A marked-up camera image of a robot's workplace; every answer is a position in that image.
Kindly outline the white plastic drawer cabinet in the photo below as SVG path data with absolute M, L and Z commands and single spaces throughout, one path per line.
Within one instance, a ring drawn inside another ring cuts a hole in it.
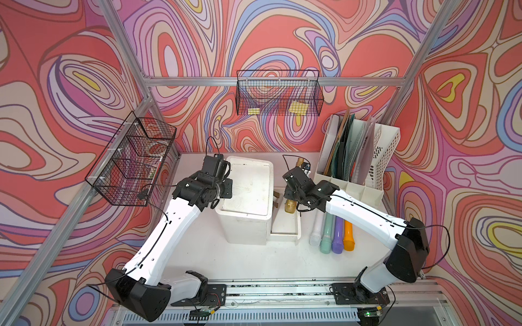
M 274 186 L 274 166 L 267 160 L 230 156 L 232 198 L 221 201 L 216 213 L 225 239 L 236 245 L 265 245 L 269 241 L 298 244 L 300 215 L 284 210 L 284 189 Z M 281 194 L 273 200 L 273 192 Z

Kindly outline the translucent white plastic tube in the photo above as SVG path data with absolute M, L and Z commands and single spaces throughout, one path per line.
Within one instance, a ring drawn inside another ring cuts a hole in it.
M 324 226 L 324 212 L 317 210 L 315 214 L 315 219 L 313 223 L 313 227 L 311 233 L 309 235 L 309 244 L 312 247 L 319 247 L 322 235 L 323 235 L 323 226 Z

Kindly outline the teal microphone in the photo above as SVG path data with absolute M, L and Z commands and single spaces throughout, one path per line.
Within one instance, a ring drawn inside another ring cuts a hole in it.
M 319 251 L 325 255 L 330 254 L 332 251 L 333 234 L 335 216 L 330 213 L 324 213 L 324 220 L 322 226 L 322 237 L 319 244 Z

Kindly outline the purple microphone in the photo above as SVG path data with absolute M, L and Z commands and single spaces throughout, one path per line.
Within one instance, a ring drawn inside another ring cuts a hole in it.
M 335 254 L 342 254 L 344 251 L 344 233 L 345 233 L 345 220 L 340 217 L 335 217 L 333 241 L 332 241 L 332 252 Z

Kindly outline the orange microphone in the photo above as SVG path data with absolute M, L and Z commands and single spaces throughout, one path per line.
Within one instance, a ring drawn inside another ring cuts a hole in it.
M 355 249 L 353 225 L 348 221 L 344 221 L 343 248 L 345 251 L 353 251 Z

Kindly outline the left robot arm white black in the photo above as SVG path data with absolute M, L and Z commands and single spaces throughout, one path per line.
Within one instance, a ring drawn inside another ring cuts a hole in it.
M 208 279 L 186 271 L 172 281 L 162 275 L 181 237 L 206 208 L 214 209 L 221 199 L 232 197 L 231 164 L 221 154 L 205 156 L 201 170 L 175 186 L 173 198 L 163 217 L 140 250 L 122 269 L 111 269 L 105 277 L 116 303 L 148 322 L 162 315 L 165 308 L 181 301 L 203 304 L 208 294 Z

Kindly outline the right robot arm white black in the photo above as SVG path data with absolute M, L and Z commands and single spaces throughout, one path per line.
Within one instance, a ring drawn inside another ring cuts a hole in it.
M 392 283 L 417 281 L 430 252 L 427 226 L 421 220 L 407 221 L 385 214 L 350 196 L 334 183 L 326 180 L 314 183 L 299 167 L 286 172 L 283 179 L 285 198 L 310 211 L 317 209 L 340 217 L 389 249 L 386 255 L 359 273 L 347 297 L 369 304 Z

